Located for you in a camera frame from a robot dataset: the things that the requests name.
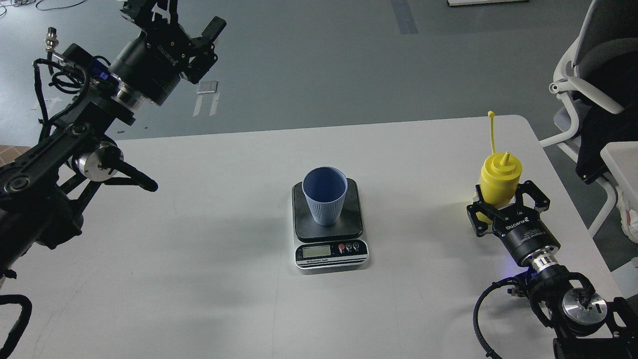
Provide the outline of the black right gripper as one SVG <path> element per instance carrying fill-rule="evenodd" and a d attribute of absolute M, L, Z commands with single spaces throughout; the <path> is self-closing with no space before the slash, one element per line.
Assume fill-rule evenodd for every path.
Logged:
<path fill-rule="evenodd" d="M 502 209 L 485 202 L 480 184 L 476 184 L 476 194 L 476 200 L 467 205 L 467 215 L 476 236 L 480 238 L 490 232 L 499 237 L 519 267 L 531 266 L 538 251 L 558 252 L 560 243 L 540 219 L 551 201 L 533 181 L 518 184 L 515 202 Z M 524 204 L 525 195 L 533 200 L 533 207 Z M 479 213 L 491 221 L 491 230 L 485 220 L 479 219 Z"/>

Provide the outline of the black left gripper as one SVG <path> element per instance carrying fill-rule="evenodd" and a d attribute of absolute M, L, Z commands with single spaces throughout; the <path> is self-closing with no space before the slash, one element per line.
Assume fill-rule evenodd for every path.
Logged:
<path fill-rule="evenodd" d="M 185 78 L 198 84 L 217 62 L 215 41 L 226 21 L 215 16 L 197 38 L 178 24 L 177 0 L 125 0 L 120 10 L 141 34 L 112 61 L 110 72 L 156 105 Z"/>

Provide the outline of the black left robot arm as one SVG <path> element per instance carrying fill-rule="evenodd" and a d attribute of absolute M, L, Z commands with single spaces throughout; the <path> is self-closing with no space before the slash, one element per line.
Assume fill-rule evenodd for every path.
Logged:
<path fill-rule="evenodd" d="M 57 30 L 48 28 L 46 58 L 32 64 L 38 143 L 1 167 L 2 279 L 16 278 L 14 262 L 35 243 L 55 249 L 79 236 L 83 211 L 102 185 L 157 191 L 106 132 L 115 120 L 132 125 L 143 101 L 162 105 L 181 79 L 198 84 L 217 62 L 224 19 L 215 16 L 191 38 L 175 0 L 126 0 L 121 14 L 141 33 L 114 61 L 75 43 L 59 53 Z"/>

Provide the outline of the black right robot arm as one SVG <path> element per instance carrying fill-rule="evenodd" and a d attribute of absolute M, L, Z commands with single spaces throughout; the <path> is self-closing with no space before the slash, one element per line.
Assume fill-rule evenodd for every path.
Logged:
<path fill-rule="evenodd" d="M 582 273 L 570 271 L 555 258 L 560 243 L 540 218 L 549 198 L 532 181 L 516 187 L 515 201 L 497 209 L 476 185 L 476 200 L 467 213 L 478 237 L 494 234 L 523 273 L 493 282 L 481 293 L 472 314 L 474 333 L 485 356 L 499 355 L 481 333 L 481 303 L 494 290 L 509 287 L 528 299 L 531 310 L 556 337 L 556 359 L 635 359 L 638 356 L 637 315 L 622 297 L 606 301 Z"/>

